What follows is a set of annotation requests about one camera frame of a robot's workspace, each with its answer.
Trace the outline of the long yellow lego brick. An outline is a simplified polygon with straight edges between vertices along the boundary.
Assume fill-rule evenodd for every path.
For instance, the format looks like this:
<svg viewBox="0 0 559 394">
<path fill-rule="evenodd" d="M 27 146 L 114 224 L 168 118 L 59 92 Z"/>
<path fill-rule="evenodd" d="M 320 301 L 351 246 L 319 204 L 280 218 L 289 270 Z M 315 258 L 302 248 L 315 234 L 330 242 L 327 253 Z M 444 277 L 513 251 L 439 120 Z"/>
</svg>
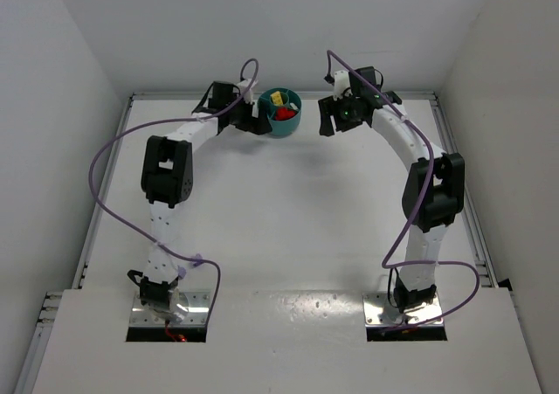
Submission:
<svg viewBox="0 0 559 394">
<path fill-rule="evenodd" d="M 272 102 L 272 104 L 274 106 L 278 106 L 278 107 L 283 106 L 284 105 L 284 99 L 283 99 L 282 92 L 277 90 L 277 91 L 271 93 L 270 101 Z"/>
</svg>

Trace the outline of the long red lego brick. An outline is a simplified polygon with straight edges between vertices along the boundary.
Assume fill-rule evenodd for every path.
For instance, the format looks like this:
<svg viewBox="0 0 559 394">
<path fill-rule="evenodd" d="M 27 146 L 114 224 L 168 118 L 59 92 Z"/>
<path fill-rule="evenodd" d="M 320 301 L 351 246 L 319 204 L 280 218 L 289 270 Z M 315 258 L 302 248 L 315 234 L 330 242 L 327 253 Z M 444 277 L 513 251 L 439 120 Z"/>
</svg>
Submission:
<svg viewBox="0 0 559 394">
<path fill-rule="evenodd" d="M 279 109 L 276 110 L 276 113 L 274 115 L 274 120 L 276 121 L 285 121 L 287 120 L 286 118 L 286 110 L 287 108 L 285 107 L 280 107 Z"/>
</svg>

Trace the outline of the purple lego brick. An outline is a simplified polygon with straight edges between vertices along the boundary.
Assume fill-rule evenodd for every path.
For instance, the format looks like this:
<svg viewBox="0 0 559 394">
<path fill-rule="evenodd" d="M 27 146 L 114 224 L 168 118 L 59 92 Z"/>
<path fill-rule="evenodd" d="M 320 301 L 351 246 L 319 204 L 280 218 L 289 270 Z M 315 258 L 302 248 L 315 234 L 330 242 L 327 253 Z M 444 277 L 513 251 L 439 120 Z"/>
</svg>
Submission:
<svg viewBox="0 0 559 394">
<path fill-rule="evenodd" d="M 193 259 L 194 260 L 190 263 L 191 268 L 199 267 L 204 263 L 203 256 L 200 253 L 195 254 Z"/>
</svg>

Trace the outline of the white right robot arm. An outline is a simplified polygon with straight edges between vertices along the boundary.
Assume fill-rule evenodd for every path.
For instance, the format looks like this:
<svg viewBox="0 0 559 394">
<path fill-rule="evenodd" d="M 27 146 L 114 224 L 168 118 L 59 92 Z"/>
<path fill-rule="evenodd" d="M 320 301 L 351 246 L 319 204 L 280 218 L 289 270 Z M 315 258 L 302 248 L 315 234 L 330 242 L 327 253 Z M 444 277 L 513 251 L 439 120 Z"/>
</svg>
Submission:
<svg viewBox="0 0 559 394">
<path fill-rule="evenodd" d="M 408 172 L 402 195 L 408 242 L 403 264 L 394 268 L 397 279 L 390 301 L 400 312 L 430 302 L 436 294 L 442 239 L 464 206 L 465 161 L 424 137 L 399 110 L 401 99 L 381 92 L 383 78 L 374 67 L 327 73 L 325 81 L 333 93 L 319 101 L 320 135 L 366 124 L 390 145 Z"/>
</svg>

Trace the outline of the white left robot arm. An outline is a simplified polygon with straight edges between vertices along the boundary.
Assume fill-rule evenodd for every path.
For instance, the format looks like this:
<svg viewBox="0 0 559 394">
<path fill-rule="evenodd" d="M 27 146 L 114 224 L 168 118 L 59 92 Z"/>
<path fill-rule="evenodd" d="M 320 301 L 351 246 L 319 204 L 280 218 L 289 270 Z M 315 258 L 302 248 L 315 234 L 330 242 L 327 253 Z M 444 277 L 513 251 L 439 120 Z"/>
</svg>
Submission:
<svg viewBox="0 0 559 394">
<path fill-rule="evenodd" d="M 254 78 L 236 84 L 216 81 L 180 127 L 148 138 L 141 189 L 148 200 L 155 242 L 135 284 L 141 304 L 167 324 L 179 323 L 189 312 L 181 293 L 187 266 L 205 263 L 202 255 L 188 255 L 181 247 L 180 222 L 193 191 L 194 153 L 229 126 L 256 135 L 268 131 L 268 123 L 253 115 L 257 84 Z"/>
</svg>

